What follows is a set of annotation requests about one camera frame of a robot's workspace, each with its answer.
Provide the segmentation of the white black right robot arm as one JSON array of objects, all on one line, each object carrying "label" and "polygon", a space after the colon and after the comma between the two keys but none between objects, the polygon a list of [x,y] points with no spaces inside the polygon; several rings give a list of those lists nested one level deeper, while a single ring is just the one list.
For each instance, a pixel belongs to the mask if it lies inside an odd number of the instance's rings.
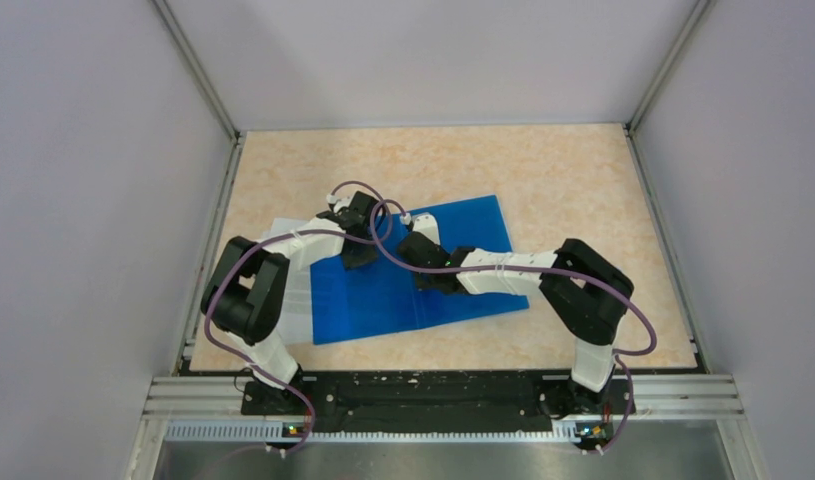
[{"label": "white black right robot arm", "polygon": [[601,284],[625,299],[635,286],[628,276],[587,243],[568,238],[553,252],[498,253],[475,247],[452,252],[427,235],[408,234],[397,254],[415,267],[416,286],[444,294],[542,296],[575,337],[569,380],[572,404],[595,412],[610,397],[613,344],[628,307]]}]

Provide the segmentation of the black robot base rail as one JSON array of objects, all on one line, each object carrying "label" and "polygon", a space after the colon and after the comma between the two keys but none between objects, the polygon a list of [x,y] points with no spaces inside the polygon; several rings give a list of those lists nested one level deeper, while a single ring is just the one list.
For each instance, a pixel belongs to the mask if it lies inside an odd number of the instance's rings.
[{"label": "black robot base rail", "polygon": [[619,420],[636,410],[625,378],[609,380],[601,403],[572,398],[569,380],[570,373],[562,370],[307,371],[289,390],[247,383],[241,413],[305,415],[312,430],[322,416],[328,432],[350,425],[348,417],[356,413],[363,426],[392,423],[406,432],[409,415],[418,416],[416,429],[422,431],[434,420],[447,428],[469,421],[485,426],[490,420],[511,427],[520,412],[525,425],[543,426],[569,415],[594,416],[593,423]]}]

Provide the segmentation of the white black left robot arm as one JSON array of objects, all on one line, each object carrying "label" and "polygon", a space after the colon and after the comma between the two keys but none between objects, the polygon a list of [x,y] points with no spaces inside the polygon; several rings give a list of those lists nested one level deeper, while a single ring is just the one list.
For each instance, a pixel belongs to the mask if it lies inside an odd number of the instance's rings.
[{"label": "white black left robot arm", "polygon": [[205,286],[200,305],[205,337],[245,362],[280,413],[297,410],[304,397],[295,380],[300,365],[277,332],[288,278],[330,258],[340,258],[347,270],[375,262],[372,233],[386,209],[373,209],[382,200],[377,192],[341,199],[331,194],[328,209],[298,230],[260,241],[233,237]]}]

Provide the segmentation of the white printed paper stack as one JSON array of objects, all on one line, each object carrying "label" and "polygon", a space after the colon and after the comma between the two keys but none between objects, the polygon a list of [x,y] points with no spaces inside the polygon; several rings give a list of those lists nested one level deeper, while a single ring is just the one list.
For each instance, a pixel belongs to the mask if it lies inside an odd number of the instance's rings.
[{"label": "white printed paper stack", "polygon": [[286,345],[313,342],[310,267],[289,272],[276,329]]}]

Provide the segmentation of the blue plastic file folder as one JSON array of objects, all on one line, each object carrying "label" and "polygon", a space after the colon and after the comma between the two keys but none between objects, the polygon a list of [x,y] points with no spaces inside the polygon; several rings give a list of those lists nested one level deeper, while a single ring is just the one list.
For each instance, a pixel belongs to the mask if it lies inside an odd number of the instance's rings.
[{"label": "blue plastic file folder", "polygon": [[[495,195],[420,207],[439,225],[443,248],[512,249]],[[324,345],[400,333],[527,310],[523,296],[445,295],[417,289],[412,273],[381,256],[370,265],[347,270],[338,258],[311,267],[313,343]]]}]

